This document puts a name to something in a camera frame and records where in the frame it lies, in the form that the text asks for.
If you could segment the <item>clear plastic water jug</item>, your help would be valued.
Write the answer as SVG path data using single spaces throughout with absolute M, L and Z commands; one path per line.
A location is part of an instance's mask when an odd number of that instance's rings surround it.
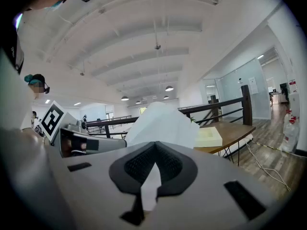
M 291 117 L 292 117 L 292 110 L 291 109 L 286 110 L 286 115 L 284 117 L 284 127 L 289 123 Z

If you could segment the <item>person's left hand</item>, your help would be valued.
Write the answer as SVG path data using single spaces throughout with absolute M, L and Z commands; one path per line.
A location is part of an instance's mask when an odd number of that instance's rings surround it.
M 86 155 L 86 143 L 82 143 L 79 140 L 67 139 L 62 142 L 61 153 L 64 158 Z

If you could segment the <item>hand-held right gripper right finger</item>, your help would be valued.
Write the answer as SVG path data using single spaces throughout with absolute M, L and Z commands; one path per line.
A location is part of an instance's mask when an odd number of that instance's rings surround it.
M 224 184 L 238 181 L 265 209 L 277 203 L 271 190 L 244 169 L 227 159 L 185 148 L 168 146 L 193 159 L 198 174 L 179 196 L 158 199 L 148 216 L 148 230 L 237 230 L 251 221 Z

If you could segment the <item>white plastic bottles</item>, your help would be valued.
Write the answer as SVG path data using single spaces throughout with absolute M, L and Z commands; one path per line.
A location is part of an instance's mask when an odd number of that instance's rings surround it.
M 281 151 L 292 152 L 298 142 L 299 124 L 296 118 L 291 117 L 283 130 L 283 141 L 279 147 Z

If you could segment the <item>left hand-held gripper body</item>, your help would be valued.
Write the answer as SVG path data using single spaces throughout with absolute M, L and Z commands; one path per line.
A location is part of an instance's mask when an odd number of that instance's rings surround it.
M 62 108 L 57 102 L 53 101 L 40 122 L 42 130 L 49 140 L 50 146 L 52 146 L 61 157 L 63 157 L 61 153 L 63 141 L 70 139 L 79 140 L 81 142 L 81 139 L 73 137 L 73 133 L 86 134 L 86 130 L 80 130 L 80 128 L 77 127 L 77 121 L 76 118 Z

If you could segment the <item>white floor appliance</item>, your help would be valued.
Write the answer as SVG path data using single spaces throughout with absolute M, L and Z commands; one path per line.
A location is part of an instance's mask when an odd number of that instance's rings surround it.
M 299 108 L 299 94 L 298 94 L 298 92 L 290 93 L 288 98 L 289 98 L 292 116 L 299 118 L 300 108 Z

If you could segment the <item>person's white shirt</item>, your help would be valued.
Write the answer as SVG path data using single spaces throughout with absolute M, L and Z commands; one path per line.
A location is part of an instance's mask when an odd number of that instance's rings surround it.
M 15 65 L 13 22 L 0 13 L 0 228 L 75 230 L 46 146 L 21 130 L 33 93 Z

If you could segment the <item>dark wooden railing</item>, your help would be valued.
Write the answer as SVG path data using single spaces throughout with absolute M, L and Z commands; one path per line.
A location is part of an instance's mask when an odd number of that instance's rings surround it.
M 250 99 L 250 93 L 249 93 L 248 86 L 247 85 L 241 86 L 241 91 L 242 91 L 242 97 L 240 98 L 223 101 L 223 102 L 217 102 L 217 103 L 211 102 L 210 104 L 199 105 L 199 106 L 194 106 L 190 108 L 183 107 L 183 108 L 179 108 L 178 111 L 186 115 L 188 118 L 191 118 L 192 114 L 203 112 L 203 111 L 208 111 L 208 113 L 203 117 L 203 119 L 199 121 L 195 120 L 195 123 L 201 126 L 209 124 L 210 121 L 219 122 L 219 119 L 222 117 L 229 116 L 230 114 L 234 114 L 237 112 L 242 112 L 242 116 L 232 120 L 231 122 L 235 122 L 235 121 L 242 119 L 244 125 L 251 126 L 252 125 L 252 105 L 251 105 L 251 99 Z M 219 108 L 237 104 L 237 103 L 241 104 L 240 108 L 237 108 L 233 111 L 226 112 L 220 115 L 218 114 L 217 111 Z M 99 133 L 98 135 L 106 136 L 107 138 L 110 138 L 112 135 L 127 134 L 127 132 L 125 131 L 111 133 L 109 131 L 110 126 L 135 123 L 137 119 L 138 117 L 131 117 L 130 115 L 128 115 L 128 116 L 123 116 L 123 117 L 118 117 L 118 118 L 113 118 L 113 119 L 86 122 L 86 127 L 87 128 L 92 128 L 92 127 L 102 128 L 104 133 Z

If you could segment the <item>white paper poster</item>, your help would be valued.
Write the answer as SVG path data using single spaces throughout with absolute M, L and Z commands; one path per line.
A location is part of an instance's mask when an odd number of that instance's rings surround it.
M 258 86 L 255 77 L 249 78 L 249 89 L 251 94 L 258 94 Z

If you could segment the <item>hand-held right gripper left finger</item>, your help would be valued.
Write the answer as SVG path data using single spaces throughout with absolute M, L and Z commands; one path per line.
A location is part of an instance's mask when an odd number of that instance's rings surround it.
M 143 215 L 141 197 L 121 192 L 109 176 L 116 160 L 152 145 L 136 146 L 105 153 L 63 159 L 54 147 L 47 147 L 49 167 L 56 188 L 52 209 L 56 212 L 53 229 L 57 230 L 157 230 L 153 212 L 139 225 L 123 216 Z

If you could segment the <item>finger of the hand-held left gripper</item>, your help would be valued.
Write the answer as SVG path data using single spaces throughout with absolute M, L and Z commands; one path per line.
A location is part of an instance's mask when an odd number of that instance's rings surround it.
M 81 143 L 85 144 L 87 154 L 109 152 L 127 147 L 124 139 L 102 138 L 81 133 L 73 133 L 73 137 L 81 139 Z

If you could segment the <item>white A4 paper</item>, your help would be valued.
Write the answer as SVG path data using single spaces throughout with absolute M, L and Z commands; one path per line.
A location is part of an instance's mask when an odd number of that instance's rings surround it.
M 128 146 L 143 142 L 161 141 L 193 149 L 199 125 L 178 109 L 165 103 L 150 104 L 128 131 Z M 157 188 L 161 186 L 161 173 L 155 164 L 141 187 L 143 210 L 148 213 L 156 206 Z

